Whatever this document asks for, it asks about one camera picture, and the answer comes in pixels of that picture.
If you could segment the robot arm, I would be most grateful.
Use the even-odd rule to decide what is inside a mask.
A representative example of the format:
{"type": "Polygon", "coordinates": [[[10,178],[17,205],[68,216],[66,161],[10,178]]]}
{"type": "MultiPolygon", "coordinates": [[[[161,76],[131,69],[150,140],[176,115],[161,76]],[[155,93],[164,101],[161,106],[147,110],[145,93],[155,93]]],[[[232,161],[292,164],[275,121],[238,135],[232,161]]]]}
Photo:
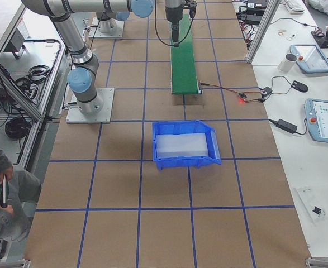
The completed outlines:
{"type": "Polygon", "coordinates": [[[99,60],[87,47],[71,15],[79,12],[95,12],[106,19],[124,21],[132,12],[140,18],[149,17],[155,1],[23,1],[29,10],[52,21],[59,36],[69,50],[75,68],[67,77],[82,113],[94,113],[102,109],[104,100],[95,87],[99,60]]]}
{"type": "MultiPolygon", "coordinates": [[[[92,21],[91,27],[93,30],[89,34],[89,38],[94,39],[123,39],[125,21],[129,18],[131,12],[104,12],[96,13],[95,18],[92,21]]],[[[179,22],[167,23],[170,26],[169,34],[171,35],[170,43],[166,43],[159,36],[156,21],[156,12],[154,12],[154,28],[155,33],[160,42],[166,46],[178,47],[182,42],[179,39],[179,22]]]]}

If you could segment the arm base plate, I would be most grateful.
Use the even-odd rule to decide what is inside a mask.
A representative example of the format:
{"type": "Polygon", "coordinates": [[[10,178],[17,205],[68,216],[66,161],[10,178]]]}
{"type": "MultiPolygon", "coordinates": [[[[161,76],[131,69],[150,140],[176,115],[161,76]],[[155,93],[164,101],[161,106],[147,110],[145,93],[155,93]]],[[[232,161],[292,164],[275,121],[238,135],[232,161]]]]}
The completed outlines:
{"type": "Polygon", "coordinates": [[[110,18],[106,21],[98,22],[95,17],[92,20],[88,37],[90,39],[122,39],[125,23],[110,18]]]}
{"type": "Polygon", "coordinates": [[[66,123],[110,123],[114,95],[114,88],[97,88],[96,98],[82,103],[73,94],[74,104],[68,105],[66,123]]]}

